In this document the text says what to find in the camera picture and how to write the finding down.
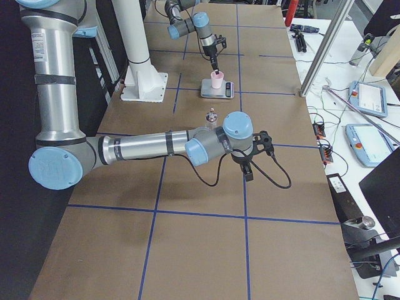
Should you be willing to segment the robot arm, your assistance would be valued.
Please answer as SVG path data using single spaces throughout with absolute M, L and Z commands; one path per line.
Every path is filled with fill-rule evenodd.
M 197 12 L 193 16 L 183 19 L 181 12 L 198 5 L 200 1 L 166 1 L 164 10 L 169 19 L 168 33 L 171 39 L 179 39 L 192 32 L 196 32 L 204 54 L 209 58 L 213 71 L 219 74 L 218 50 L 219 43 L 224 44 L 224 37 L 213 34 L 206 12 Z
M 198 127 L 187 131 L 124 137 L 86 137 L 79 128 L 73 36 L 97 34 L 96 1 L 16 1 L 21 20 L 31 31 L 41 132 L 37 149 L 29 158 L 32 178 L 45 188 L 62 190 L 77 184 L 99 166 L 116 161 L 147 160 L 182 156 L 194 166 L 230 154 L 245 174 L 255 154 L 256 141 L 251 118 L 244 112 L 229 113 L 216 129 Z M 181 19 L 181 11 L 201 1 L 166 1 L 165 13 L 171 39 L 198 34 L 205 55 L 216 75 L 216 46 L 226 47 L 226 38 L 213 34 L 206 12 Z M 112 1 L 127 54 L 124 100 L 160 103 L 168 74 L 151 62 L 139 1 Z

